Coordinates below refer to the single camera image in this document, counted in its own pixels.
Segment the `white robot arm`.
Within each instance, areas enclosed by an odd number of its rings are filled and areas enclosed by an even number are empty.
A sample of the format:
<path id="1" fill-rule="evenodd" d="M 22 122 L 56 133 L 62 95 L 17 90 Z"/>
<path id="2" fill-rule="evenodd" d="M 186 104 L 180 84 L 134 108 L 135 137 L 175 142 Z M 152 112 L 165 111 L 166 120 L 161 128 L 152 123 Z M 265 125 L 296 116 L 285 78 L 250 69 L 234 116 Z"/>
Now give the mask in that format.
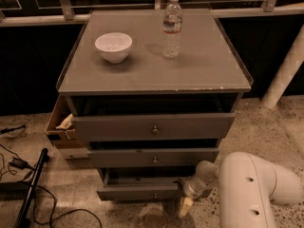
<path id="1" fill-rule="evenodd" d="M 218 188 L 220 228 L 276 228 L 272 207 L 303 200 L 301 178 L 289 169 L 245 152 L 227 155 L 220 165 L 201 161 L 183 183 L 178 215 L 183 218 L 194 200 Z"/>

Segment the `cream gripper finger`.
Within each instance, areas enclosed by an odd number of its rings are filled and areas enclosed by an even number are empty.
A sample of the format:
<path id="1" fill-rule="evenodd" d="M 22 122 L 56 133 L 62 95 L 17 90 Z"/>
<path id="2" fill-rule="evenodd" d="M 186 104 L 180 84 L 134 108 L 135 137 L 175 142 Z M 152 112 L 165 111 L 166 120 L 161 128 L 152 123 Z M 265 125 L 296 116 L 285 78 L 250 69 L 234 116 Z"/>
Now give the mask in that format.
<path id="1" fill-rule="evenodd" d="M 180 205 L 179 205 L 179 210 L 178 210 L 178 216 L 182 219 L 184 218 L 189 210 L 191 209 L 191 207 L 193 206 L 193 199 L 190 197 L 182 197 L 180 199 Z"/>

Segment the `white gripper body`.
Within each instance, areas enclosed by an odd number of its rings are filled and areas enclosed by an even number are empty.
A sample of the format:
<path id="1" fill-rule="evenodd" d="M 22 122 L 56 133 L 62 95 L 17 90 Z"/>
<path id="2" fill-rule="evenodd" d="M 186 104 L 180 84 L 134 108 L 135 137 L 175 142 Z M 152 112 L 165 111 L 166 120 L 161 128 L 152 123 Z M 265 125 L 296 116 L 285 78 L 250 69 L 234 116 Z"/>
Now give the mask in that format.
<path id="1" fill-rule="evenodd" d="M 191 199 L 200 197 L 206 189 L 206 182 L 198 175 L 193 175 L 185 180 L 183 183 L 183 194 Z"/>

